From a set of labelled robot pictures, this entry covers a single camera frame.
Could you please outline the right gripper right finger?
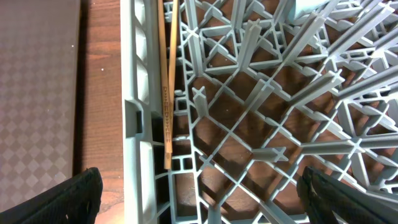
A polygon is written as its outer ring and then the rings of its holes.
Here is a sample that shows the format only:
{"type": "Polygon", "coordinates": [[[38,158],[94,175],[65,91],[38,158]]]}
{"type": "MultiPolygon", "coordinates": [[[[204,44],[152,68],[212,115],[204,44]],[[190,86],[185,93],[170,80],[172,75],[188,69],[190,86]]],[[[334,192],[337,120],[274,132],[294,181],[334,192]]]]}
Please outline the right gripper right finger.
{"type": "Polygon", "coordinates": [[[310,223],[397,223],[397,196],[354,189],[307,166],[297,193],[310,223]]]}

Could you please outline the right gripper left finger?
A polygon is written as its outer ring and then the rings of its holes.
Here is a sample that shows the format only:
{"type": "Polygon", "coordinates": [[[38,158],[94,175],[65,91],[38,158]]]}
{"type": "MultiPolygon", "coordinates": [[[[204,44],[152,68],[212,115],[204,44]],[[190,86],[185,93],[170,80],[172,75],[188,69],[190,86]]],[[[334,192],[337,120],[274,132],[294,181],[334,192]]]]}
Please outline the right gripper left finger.
{"type": "Polygon", "coordinates": [[[103,181],[91,167],[51,189],[1,212],[1,224],[82,223],[96,220],[101,205],[103,181]]]}

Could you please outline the wooden chopstick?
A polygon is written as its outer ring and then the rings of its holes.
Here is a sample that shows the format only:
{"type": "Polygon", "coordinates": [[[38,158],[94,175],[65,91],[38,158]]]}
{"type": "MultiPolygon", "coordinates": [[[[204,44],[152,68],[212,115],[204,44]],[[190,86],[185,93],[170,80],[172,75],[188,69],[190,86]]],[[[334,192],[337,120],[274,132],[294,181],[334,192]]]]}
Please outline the wooden chopstick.
{"type": "Polygon", "coordinates": [[[167,48],[165,41],[165,22],[163,0],[157,1],[158,8],[158,28],[159,28],[159,56],[160,56],[160,74],[162,85],[162,114],[164,124],[164,144],[165,152],[172,153],[172,121],[170,112],[170,92],[169,78],[167,74],[167,48]]]}
{"type": "Polygon", "coordinates": [[[165,145],[165,163],[164,168],[169,170],[172,166],[172,129],[174,118],[174,91],[175,91],[175,71],[177,60],[177,34],[178,34],[178,9],[179,0],[173,0],[172,9],[172,24],[170,31],[170,51],[169,51],[169,69],[168,69],[168,84],[167,90],[169,91],[167,97],[166,107],[166,145],[165,145]]]}

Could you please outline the light blue rice bowl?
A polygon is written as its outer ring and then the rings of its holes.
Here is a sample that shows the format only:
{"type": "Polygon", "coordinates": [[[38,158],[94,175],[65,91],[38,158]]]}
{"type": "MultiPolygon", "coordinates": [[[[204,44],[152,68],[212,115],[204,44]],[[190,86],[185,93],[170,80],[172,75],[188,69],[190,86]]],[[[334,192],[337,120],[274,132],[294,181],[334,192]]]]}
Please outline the light blue rice bowl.
{"type": "Polygon", "coordinates": [[[330,2],[330,0],[293,0],[292,7],[288,13],[288,20],[293,22],[312,11],[315,11],[328,2],[330,2]]]}

